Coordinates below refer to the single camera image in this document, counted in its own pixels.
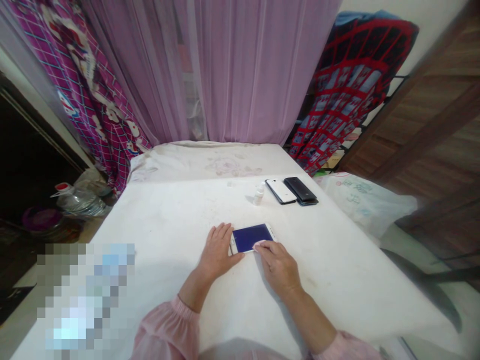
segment plastic bag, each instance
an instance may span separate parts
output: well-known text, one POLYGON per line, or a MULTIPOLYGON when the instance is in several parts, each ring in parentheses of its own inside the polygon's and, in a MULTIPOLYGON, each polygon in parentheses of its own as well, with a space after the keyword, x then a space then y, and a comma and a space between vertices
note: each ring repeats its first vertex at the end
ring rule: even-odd
POLYGON ((102 175, 92 168, 85 170, 73 186, 77 189, 89 190, 99 197, 106 196, 112 191, 102 175))
POLYGON ((397 195, 348 172, 337 172, 314 180, 350 219, 377 239, 396 220, 410 215, 418 207, 413 196, 397 195))

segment blue phone screen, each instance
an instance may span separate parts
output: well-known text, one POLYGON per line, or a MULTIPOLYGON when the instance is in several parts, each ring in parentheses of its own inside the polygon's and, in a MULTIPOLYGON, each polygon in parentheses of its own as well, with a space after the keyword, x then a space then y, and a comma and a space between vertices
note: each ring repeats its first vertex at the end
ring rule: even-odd
POLYGON ((254 244, 260 240, 273 241, 265 224, 234 230, 233 237, 235 238, 236 248, 239 253, 252 250, 254 244))

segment right hand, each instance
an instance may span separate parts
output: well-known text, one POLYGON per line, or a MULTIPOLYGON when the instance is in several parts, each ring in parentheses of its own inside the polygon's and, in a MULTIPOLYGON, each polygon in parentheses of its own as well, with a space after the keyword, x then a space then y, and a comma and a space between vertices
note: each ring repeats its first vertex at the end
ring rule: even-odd
POLYGON ((261 256, 266 280, 282 301, 303 291, 297 262, 281 243, 263 241, 253 249, 261 256))

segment pink shirt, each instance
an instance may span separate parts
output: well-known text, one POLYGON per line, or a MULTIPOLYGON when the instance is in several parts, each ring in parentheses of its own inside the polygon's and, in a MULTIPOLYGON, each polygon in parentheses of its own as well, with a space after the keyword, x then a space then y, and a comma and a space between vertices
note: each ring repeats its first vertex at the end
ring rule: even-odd
MULTIPOLYGON (((199 357, 199 317, 177 296, 150 311, 141 321, 135 336, 131 360, 194 360, 199 357)), ((382 360, 369 344, 347 332, 339 331, 322 353, 309 356, 314 360, 382 360)), ((244 360, 283 360, 275 353, 251 350, 235 357, 244 360)))

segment spray bottle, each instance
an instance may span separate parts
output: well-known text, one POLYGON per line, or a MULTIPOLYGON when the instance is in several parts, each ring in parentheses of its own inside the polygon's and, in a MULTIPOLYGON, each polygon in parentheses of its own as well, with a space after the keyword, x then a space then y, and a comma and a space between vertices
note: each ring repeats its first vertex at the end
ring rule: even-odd
POLYGON ((258 206, 264 198, 265 181, 262 181, 256 188, 255 197, 253 198, 253 205, 258 206))

